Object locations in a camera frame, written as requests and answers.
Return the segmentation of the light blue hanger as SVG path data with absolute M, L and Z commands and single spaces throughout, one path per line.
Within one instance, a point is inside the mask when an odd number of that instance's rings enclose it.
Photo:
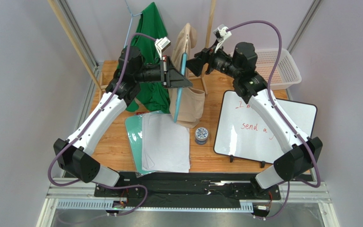
M 188 58 L 188 54 L 186 52 L 182 55 L 181 60 L 181 74 L 185 76 L 186 73 L 186 61 Z M 182 96 L 182 88 L 177 89 L 177 98 L 176 98 L 176 104 L 175 104 L 175 113 L 173 122 L 176 123 L 178 121 L 179 111 L 180 111 L 180 105 L 181 105 L 181 96 Z

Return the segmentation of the beige t shirt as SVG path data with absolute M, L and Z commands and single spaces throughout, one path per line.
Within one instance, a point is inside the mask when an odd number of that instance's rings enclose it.
M 178 69 L 181 69 L 182 55 L 184 52 L 191 56 L 191 49 L 197 44 L 197 31 L 189 23 L 179 32 L 174 43 L 171 58 Z M 202 117 L 205 102 L 205 92 L 203 90 L 187 87 L 182 89 L 182 98 L 177 123 L 194 128 L 198 125 Z

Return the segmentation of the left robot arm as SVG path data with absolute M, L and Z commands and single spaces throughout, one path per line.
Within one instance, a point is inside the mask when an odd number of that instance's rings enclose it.
M 77 182 L 109 187 L 117 184 L 120 174 L 101 165 L 92 154 L 112 122 L 140 93 L 141 84 L 159 83 L 166 89 L 192 86 L 167 55 L 161 56 L 156 64 L 146 64 L 141 50 L 130 46 L 122 50 L 118 64 L 97 107 L 74 133 L 65 140 L 57 139 L 53 145 L 55 162 Z

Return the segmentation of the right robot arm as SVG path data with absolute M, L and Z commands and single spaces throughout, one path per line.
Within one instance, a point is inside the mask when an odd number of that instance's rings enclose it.
M 213 45 L 195 54 L 186 67 L 195 76 L 200 76 L 207 65 L 206 74 L 217 70 L 232 77 L 236 94 L 257 112 L 276 137 L 284 154 L 251 179 L 256 189 L 263 191 L 289 182 L 311 168 L 317 171 L 323 144 L 318 137 L 311 138 L 302 131 L 280 106 L 265 79 L 256 72 L 257 59 L 252 43 L 238 43 L 233 55 L 216 50 Z

